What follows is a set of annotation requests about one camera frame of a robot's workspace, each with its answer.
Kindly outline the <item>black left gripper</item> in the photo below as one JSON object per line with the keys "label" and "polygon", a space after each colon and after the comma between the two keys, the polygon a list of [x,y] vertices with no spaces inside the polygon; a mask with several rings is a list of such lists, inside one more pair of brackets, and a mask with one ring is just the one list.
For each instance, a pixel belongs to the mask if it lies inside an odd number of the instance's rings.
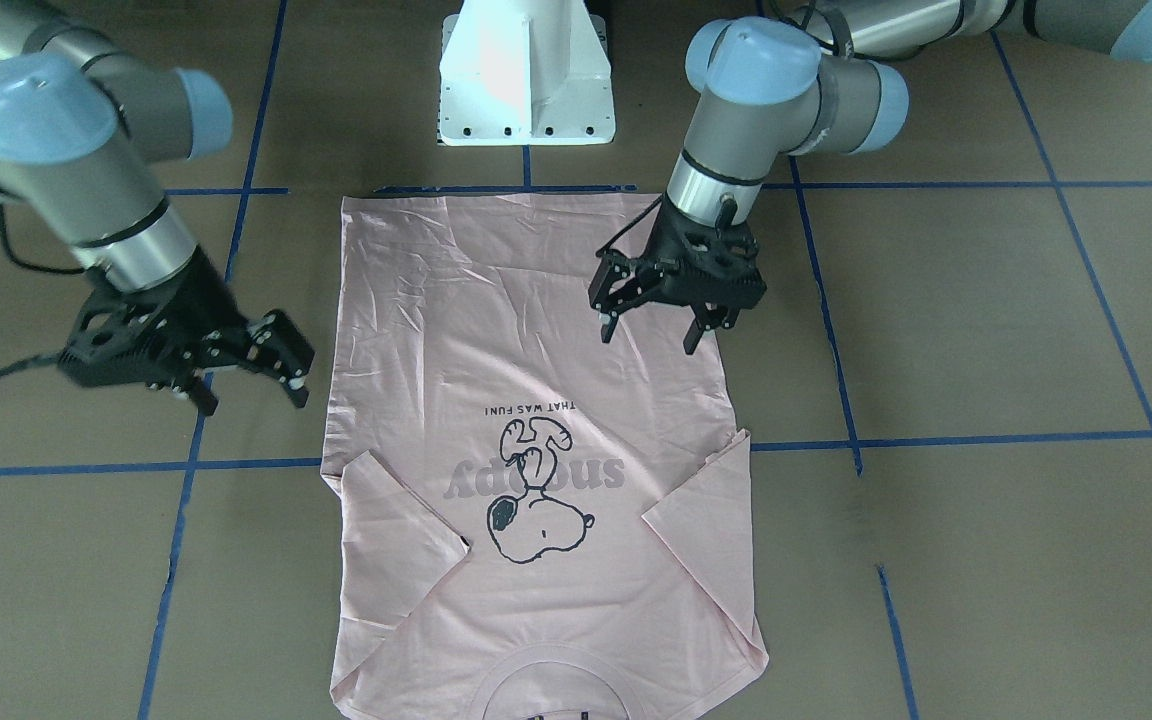
{"label": "black left gripper", "polygon": [[589,286],[591,309],[599,316],[600,341],[608,344],[621,316],[649,302],[690,306],[685,355],[694,355],[705,334],[736,324],[741,310],[755,309],[765,291],[756,266],[760,250],[748,223],[735,220],[738,204],[726,194],[714,223],[695,222],[664,200],[639,258],[616,249],[596,252],[600,259]]}

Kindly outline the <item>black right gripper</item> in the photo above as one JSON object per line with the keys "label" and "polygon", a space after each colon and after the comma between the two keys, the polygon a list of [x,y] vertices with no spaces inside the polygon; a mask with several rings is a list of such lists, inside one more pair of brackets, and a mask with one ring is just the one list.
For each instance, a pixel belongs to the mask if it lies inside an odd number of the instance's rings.
{"label": "black right gripper", "polygon": [[82,387],[146,382],[175,386],[202,416],[217,414],[212,374],[237,366],[273,379],[297,409],[306,406],[314,347],[282,309],[247,323],[206,252],[196,249],[173,276],[147,290],[119,291],[101,272],[58,366]]}

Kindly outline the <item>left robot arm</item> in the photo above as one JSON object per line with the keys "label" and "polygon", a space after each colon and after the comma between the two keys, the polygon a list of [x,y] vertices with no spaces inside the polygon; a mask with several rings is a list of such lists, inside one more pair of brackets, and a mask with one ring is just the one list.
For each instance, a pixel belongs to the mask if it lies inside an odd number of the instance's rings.
{"label": "left robot arm", "polygon": [[735,325],[765,291],[748,217],[778,156],[882,149],[910,104],[890,60],[993,29],[1152,63],[1152,1],[803,1],[705,24],[685,54],[699,103],[646,245],[596,253],[602,342],[644,304],[689,306],[685,354]]}

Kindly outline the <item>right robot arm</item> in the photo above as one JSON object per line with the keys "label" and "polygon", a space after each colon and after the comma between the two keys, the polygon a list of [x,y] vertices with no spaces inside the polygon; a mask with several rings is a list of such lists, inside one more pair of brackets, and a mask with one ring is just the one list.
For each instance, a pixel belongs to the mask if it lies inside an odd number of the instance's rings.
{"label": "right robot arm", "polygon": [[0,1],[0,206],[37,211],[92,285],[65,347],[36,357],[84,388],[143,384],[204,415],[211,370],[306,406],[314,348],[282,310],[248,319],[151,165],[228,145],[210,74],[164,69],[46,1]]}

